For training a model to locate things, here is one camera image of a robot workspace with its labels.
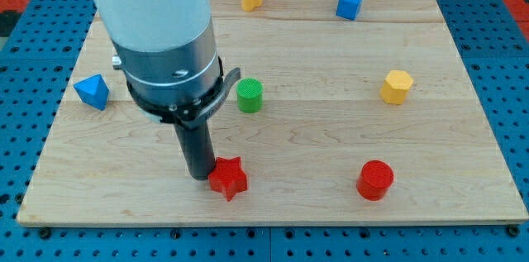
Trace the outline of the black clamp ring mount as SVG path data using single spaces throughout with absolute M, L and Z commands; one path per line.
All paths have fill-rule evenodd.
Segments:
M 195 129 L 220 109 L 232 86 L 241 79 L 241 70 L 219 74 L 213 85 L 200 93 L 205 75 L 200 73 L 177 83 L 149 83 L 128 76 L 126 84 L 133 101 L 149 119 Z

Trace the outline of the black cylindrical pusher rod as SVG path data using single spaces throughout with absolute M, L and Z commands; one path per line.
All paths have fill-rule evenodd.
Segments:
M 174 129 L 191 177 L 196 180 L 208 179 L 216 166 L 208 124 L 204 122 L 194 128 L 187 128 L 175 123 Z

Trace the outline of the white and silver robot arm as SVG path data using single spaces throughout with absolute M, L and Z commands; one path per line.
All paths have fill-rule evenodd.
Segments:
M 205 180 L 216 159 L 207 121 L 241 71 L 225 72 L 210 0 L 93 0 L 135 104 L 174 126 L 190 175 Z

